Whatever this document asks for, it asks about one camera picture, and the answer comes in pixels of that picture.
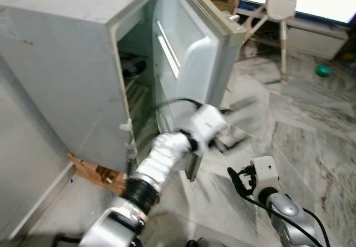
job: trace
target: refrigerator door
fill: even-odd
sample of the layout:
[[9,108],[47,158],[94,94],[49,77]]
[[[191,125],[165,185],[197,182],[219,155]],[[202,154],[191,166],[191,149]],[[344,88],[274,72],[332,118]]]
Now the refrigerator door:
[[[187,97],[219,106],[245,28],[210,0],[157,0],[152,22],[156,103]],[[193,110],[187,102],[164,107],[160,131],[172,131]]]

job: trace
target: sticker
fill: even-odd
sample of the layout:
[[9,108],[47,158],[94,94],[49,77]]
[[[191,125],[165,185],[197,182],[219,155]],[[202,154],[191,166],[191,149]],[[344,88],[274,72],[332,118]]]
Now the sticker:
[[0,7],[0,37],[21,41],[21,37],[10,19],[9,10],[4,7]]

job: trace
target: green toy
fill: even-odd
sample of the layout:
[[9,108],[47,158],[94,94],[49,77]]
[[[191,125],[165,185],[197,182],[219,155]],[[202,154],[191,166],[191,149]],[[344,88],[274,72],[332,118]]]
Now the green toy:
[[318,65],[317,69],[315,70],[318,76],[330,76],[332,73],[332,69],[325,65]]

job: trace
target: tv stand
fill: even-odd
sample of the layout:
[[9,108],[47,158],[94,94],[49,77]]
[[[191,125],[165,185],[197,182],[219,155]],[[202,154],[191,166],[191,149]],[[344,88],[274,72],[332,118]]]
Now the tv stand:
[[[239,15],[252,16],[253,11],[235,9]],[[327,24],[317,23],[301,18],[288,18],[288,49],[306,53],[315,57],[332,60],[348,40],[344,29]],[[254,35],[250,40],[279,47],[278,41],[268,41]]]

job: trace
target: chair leg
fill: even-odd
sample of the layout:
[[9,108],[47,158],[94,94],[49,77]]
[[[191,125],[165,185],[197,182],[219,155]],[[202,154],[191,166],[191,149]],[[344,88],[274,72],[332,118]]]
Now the chair leg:
[[287,67],[287,23],[286,20],[280,22],[280,49],[281,49],[281,79],[288,82],[286,73]]

